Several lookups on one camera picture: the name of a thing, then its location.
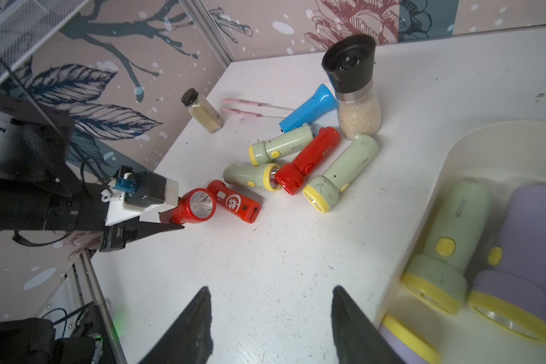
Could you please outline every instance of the glass jar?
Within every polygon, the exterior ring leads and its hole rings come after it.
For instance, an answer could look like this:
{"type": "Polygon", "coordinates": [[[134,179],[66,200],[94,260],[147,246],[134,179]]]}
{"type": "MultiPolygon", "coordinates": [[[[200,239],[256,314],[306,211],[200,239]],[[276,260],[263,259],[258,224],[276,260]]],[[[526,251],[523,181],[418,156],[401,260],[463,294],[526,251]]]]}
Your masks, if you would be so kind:
{"type": "Polygon", "coordinates": [[[214,133],[222,127],[221,116],[212,107],[204,95],[201,95],[194,88],[189,89],[182,95],[182,103],[188,109],[192,117],[200,123],[209,133],[214,133]]]}
{"type": "Polygon", "coordinates": [[[357,100],[345,101],[338,98],[338,119],[342,134],[353,140],[356,134],[374,135],[380,129],[382,115],[379,100],[372,90],[370,81],[369,91],[357,100]]]}

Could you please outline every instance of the logo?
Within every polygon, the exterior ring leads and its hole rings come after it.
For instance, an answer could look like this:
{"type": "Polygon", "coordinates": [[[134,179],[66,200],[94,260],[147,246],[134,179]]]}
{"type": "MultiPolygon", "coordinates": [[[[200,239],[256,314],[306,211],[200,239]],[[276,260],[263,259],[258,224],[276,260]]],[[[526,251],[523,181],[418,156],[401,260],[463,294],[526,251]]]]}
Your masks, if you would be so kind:
{"type": "Polygon", "coordinates": [[[459,204],[459,208],[457,209],[457,211],[455,212],[455,216],[457,217],[461,217],[461,215],[463,215],[463,209],[465,208],[465,203],[467,202],[466,199],[462,199],[461,200],[461,203],[459,204]]]}
{"type": "Polygon", "coordinates": [[[238,194],[232,194],[225,202],[226,207],[230,208],[234,212],[239,211],[240,207],[240,196],[238,194]]]}

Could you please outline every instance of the spice jar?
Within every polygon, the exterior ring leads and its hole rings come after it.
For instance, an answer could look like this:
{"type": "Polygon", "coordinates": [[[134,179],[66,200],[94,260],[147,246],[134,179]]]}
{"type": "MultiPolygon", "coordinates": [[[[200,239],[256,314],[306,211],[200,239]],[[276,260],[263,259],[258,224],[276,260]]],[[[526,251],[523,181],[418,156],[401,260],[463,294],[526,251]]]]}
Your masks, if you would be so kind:
{"type": "Polygon", "coordinates": [[[182,95],[182,103],[197,122],[209,133],[214,133],[222,127],[221,116],[208,102],[206,97],[199,94],[194,88],[182,95]]]}
{"type": "Polygon", "coordinates": [[[350,140],[380,128],[380,105],[372,89],[375,50],[374,38],[357,34],[334,44],[322,60],[336,91],[340,129],[350,140]]]}

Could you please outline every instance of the blue connector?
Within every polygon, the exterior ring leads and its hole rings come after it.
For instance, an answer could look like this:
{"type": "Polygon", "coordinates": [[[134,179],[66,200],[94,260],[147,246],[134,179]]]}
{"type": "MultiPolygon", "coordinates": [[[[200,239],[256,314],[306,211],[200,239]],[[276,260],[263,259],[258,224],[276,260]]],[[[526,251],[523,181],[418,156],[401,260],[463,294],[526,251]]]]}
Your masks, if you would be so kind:
{"type": "Polygon", "coordinates": [[[137,191],[137,183],[126,178],[118,178],[113,189],[125,193],[131,193],[137,191]]]}

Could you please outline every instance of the blue flashlight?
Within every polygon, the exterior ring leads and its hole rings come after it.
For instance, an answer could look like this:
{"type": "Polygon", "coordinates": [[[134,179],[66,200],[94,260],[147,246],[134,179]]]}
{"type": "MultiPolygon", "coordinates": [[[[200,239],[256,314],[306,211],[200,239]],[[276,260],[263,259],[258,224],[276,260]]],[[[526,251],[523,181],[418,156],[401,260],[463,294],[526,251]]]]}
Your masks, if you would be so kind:
{"type": "Polygon", "coordinates": [[[296,129],[303,124],[311,124],[321,115],[336,108],[336,100],[332,92],[321,84],[311,98],[289,114],[279,123],[281,131],[286,133],[296,129]]]}

